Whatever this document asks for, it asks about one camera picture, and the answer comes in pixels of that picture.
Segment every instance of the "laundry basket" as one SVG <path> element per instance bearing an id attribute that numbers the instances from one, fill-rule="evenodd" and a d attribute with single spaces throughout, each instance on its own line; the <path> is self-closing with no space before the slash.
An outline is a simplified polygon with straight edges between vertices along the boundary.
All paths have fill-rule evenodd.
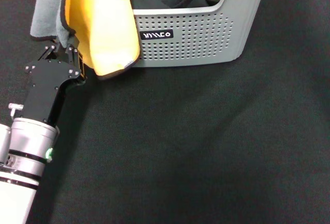
<path id="1" fill-rule="evenodd" d="M 136 67 L 174 67 L 235 60 L 242 54 L 260 0 L 215 6 L 134 10 L 141 55 Z"/>

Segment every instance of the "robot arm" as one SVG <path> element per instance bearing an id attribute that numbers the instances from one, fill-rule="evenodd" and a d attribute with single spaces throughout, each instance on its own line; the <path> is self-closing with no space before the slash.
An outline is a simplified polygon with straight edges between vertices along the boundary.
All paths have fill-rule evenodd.
<path id="1" fill-rule="evenodd" d="M 0 216 L 3 223 L 26 222 L 44 167 L 59 135 L 56 127 L 67 90 L 85 82 L 78 40 L 59 42 L 26 65 L 32 83 L 24 105 L 10 104 L 10 127 L 0 124 Z"/>

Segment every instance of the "black table surface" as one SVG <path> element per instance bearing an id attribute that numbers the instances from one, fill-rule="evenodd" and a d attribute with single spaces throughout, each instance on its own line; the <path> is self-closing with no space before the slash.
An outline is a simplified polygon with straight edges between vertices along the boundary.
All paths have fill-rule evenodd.
<path id="1" fill-rule="evenodd" d="M 0 0 L 0 120 L 35 0 Z M 28 223 L 330 223 L 330 0 L 261 0 L 243 54 L 68 95 Z"/>

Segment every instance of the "silver cylindrical joint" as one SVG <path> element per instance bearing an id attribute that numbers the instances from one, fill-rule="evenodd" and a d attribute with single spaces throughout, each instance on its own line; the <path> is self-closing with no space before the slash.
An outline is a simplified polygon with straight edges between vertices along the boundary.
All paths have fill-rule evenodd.
<path id="1" fill-rule="evenodd" d="M 6 163 L 10 145 L 10 127 L 0 124 L 0 165 Z"/>
<path id="2" fill-rule="evenodd" d="M 4 149 L 6 162 L 0 166 L 1 223 L 26 222 L 58 133 L 45 123 L 25 118 L 16 118 L 11 129 L 0 125 L 0 144 L 7 140 L 10 144 L 9 153 Z"/>

